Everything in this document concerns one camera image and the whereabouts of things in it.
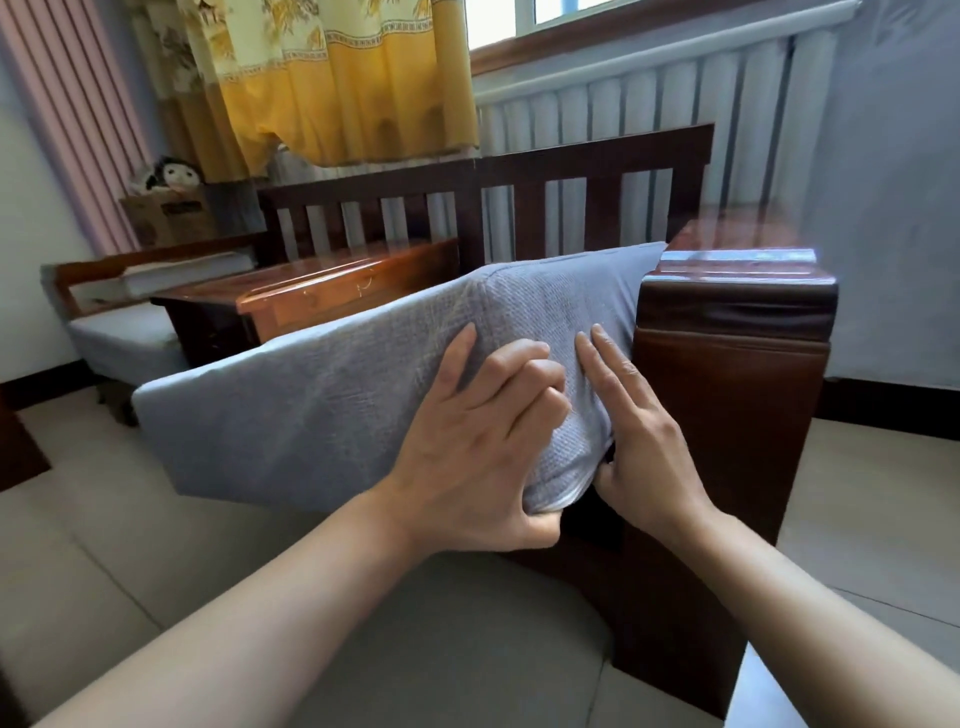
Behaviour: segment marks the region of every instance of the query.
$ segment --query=tiled floor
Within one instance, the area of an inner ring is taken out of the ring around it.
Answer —
[[[33,716],[51,710],[319,520],[176,496],[137,432],[115,424],[91,391],[22,416],[55,466],[0,494],[0,662]],[[839,594],[960,669],[960,443],[815,422],[780,547]],[[390,654],[381,656],[385,665],[420,660],[423,670],[437,676],[429,685],[402,676],[411,695],[424,691],[439,721],[421,724],[445,724],[437,711],[469,704],[477,725],[490,719],[498,725],[583,725],[589,715],[590,728],[719,726],[604,665],[603,629],[578,611],[575,595],[554,593],[536,581],[540,577],[492,557],[477,558],[430,565],[405,583],[352,641],[311,701],[327,712],[337,699],[343,702],[351,674],[359,674],[350,672],[351,664],[390,643]],[[503,603],[489,602],[478,621],[478,612],[466,605],[480,594],[497,594]],[[554,619],[543,618],[551,609],[538,603],[544,596],[544,603],[565,605]],[[427,630],[426,624],[444,621],[437,619],[438,610],[449,619],[441,629]],[[531,614],[538,629],[531,629]],[[391,637],[400,633],[403,639]],[[439,700],[433,681],[448,679],[454,663],[465,679],[449,682]],[[467,672],[465,663],[477,669]],[[489,700],[482,686],[497,671],[511,689],[494,691],[500,697]],[[480,692],[471,685],[481,686]],[[536,706],[541,708],[531,715]],[[368,717],[390,710],[368,707]],[[411,710],[423,708],[421,702]],[[343,715],[341,710],[339,719],[324,724],[366,724],[360,715]],[[408,720],[416,724],[415,717]],[[316,722],[299,719],[297,725]],[[389,722],[407,720],[392,715]],[[752,650],[727,725],[803,726]]]

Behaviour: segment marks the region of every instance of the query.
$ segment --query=floral curtain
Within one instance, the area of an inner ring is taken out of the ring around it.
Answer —
[[[476,146],[462,0],[128,0],[175,153],[337,166]]]

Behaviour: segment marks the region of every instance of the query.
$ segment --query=radiator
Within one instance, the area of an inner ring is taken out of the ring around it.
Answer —
[[[859,0],[742,25],[476,94],[482,155],[522,152],[626,133],[713,123],[712,162],[702,204],[776,206],[799,223],[826,106],[837,26]],[[400,165],[322,170],[303,165],[279,173],[281,182],[331,179]],[[621,245],[666,235],[670,170],[625,175]],[[584,248],[586,180],[549,182],[548,255]],[[456,234],[452,194],[431,195],[431,233]],[[350,245],[363,243],[359,210],[344,206]],[[388,236],[406,236],[402,203],[383,206]],[[488,262],[514,259],[513,190],[484,190]],[[322,215],[311,216],[323,219]],[[292,226],[288,250],[293,252]],[[322,250],[322,233],[315,240]]]

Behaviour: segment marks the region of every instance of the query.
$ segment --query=window frame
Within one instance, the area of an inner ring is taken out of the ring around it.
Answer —
[[[514,0],[516,35],[470,51],[470,72],[478,76],[754,2],[612,0],[537,24],[536,0]]]

